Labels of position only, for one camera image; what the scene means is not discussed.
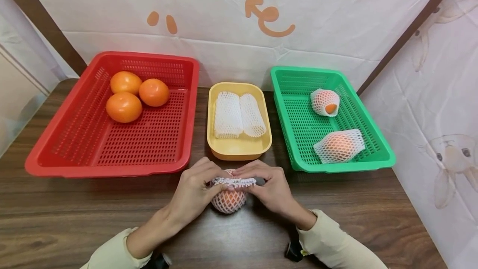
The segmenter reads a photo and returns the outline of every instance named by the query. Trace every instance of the rolled foam net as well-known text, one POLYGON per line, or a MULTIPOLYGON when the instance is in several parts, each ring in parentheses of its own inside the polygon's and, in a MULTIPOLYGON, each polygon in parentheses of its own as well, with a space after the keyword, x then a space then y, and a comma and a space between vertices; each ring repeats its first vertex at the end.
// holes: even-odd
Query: rolled foam net
POLYGON ((331 132, 314 144, 315 153, 323 164, 349 162, 364 149, 365 142, 358 129, 331 132))
POLYGON ((216 100, 214 135, 217 139, 237 139, 242 130, 239 96, 235 93, 220 92, 216 100))
POLYGON ((335 117, 339 112, 340 97, 333 90, 318 89, 310 94, 312 109, 325 117, 335 117))
POLYGON ((266 133, 266 125, 253 95, 246 93, 240 97, 240 111, 245 134, 250 137, 261 137, 266 133))

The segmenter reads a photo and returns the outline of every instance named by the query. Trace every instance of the finger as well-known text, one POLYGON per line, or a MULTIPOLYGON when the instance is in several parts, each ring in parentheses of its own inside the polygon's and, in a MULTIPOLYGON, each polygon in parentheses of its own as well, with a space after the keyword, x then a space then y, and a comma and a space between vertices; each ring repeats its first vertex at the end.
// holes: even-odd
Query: finger
POLYGON ((235 174, 234 177, 238 179, 248 179, 248 178, 263 178, 264 180, 268 181, 274 176, 274 170, 270 167, 254 167, 250 169, 246 169, 239 174, 235 174))
POLYGON ((198 178, 201 179, 203 183, 210 182, 214 178, 221 177, 221 178, 230 178, 231 176, 227 171, 223 171, 219 167, 211 168, 206 171, 200 172, 197 174, 198 178))
POLYGON ((203 165, 205 164, 206 162, 209 161, 209 158, 208 157, 202 157, 201 159, 199 159, 198 162, 194 163, 194 165, 191 166, 191 168, 195 167, 195 166, 200 166, 200 165, 203 165))
POLYGON ((254 166, 267 166, 267 164, 265 164, 264 162, 256 159, 252 162, 249 162, 248 164, 246 164, 244 166, 239 167, 238 169, 236 169, 236 171, 244 171, 245 169, 248 169, 248 168, 251 168, 251 167, 254 167, 254 166))
POLYGON ((226 184, 217 184, 206 190, 208 202, 211 202, 213 197, 217 196, 221 191, 227 190, 226 184))
POLYGON ((193 166, 192 168, 188 169, 188 171, 189 171, 189 174, 194 176, 196 174, 199 174, 200 172, 207 171, 208 169, 211 169, 211 168, 220 169, 219 166, 216 165, 216 163, 212 162, 211 160, 208 160, 198 166, 193 166))
POLYGON ((260 198, 262 194, 264 193, 265 189, 264 187, 261 187, 261 186, 252 185, 252 186, 246 187, 244 191, 254 195, 255 197, 260 198))

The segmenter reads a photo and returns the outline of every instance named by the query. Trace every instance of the yellow plastic tray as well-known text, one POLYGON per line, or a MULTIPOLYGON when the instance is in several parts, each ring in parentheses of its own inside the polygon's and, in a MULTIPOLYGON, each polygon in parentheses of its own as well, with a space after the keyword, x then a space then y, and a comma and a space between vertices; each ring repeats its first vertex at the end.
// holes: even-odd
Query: yellow plastic tray
POLYGON ((210 89, 207 110, 207 143, 216 158, 227 161, 245 161, 259 158, 272 144, 271 125, 268 120, 264 93, 259 87, 249 83, 222 82, 210 89), (231 92, 239 96, 250 93, 257 100, 262 119, 266 125, 266 134, 257 139, 244 133, 238 139, 217 139, 214 136, 214 115, 216 114, 216 100, 220 92, 231 92))

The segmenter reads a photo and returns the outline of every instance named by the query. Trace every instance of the hand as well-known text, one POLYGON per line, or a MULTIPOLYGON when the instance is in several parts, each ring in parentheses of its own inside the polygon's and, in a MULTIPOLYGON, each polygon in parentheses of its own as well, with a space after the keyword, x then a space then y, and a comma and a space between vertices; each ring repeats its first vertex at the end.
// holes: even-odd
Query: hand
POLYGON ((206 184, 216 177, 230 178, 230 175, 207 157, 183 171, 173 199, 166 206, 170 219, 183 228, 197 218, 216 194, 227 189, 224 184, 207 188, 206 184))
POLYGON ((207 188, 206 184, 216 177, 230 178, 230 175, 206 157, 183 171, 170 203, 126 239, 129 253, 135 259, 148 256, 197 218, 216 194, 227 189, 224 184, 207 188))
POLYGON ((232 174, 240 179, 263 178, 266 181, 264 186, 252 185, 243 189, 254 194, 266 208, 289 219, 299 229, 310 230, 315 225, 317 217, 294 199, 282 167, 271 167, 255 160, 232 174))

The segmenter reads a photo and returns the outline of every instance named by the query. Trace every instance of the wrist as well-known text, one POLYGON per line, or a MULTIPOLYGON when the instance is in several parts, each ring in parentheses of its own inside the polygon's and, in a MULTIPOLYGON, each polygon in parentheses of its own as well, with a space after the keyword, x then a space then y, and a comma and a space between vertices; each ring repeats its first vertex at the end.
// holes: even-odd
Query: wrist
POLYGON ((170 214, 169 206, 166 206, 158 210, 146 223, 147 225, 151 225, 152 234, 154 234, 158 240, 167 240, 183 228, 180 222, 171 218, 170 214))
POLYGON ((157 211, 144 225, 126 238, 126 247, 135 259, 143 259, 160 244, 173 237, 181 227, 169 217, 167 207, 157 211))
POLYGON ((314 227, 317 222, 317 216, 311 210, 306 209, 296 200, 284 204, 281 216, 292 222, 302 231, 308 231, 314 227))

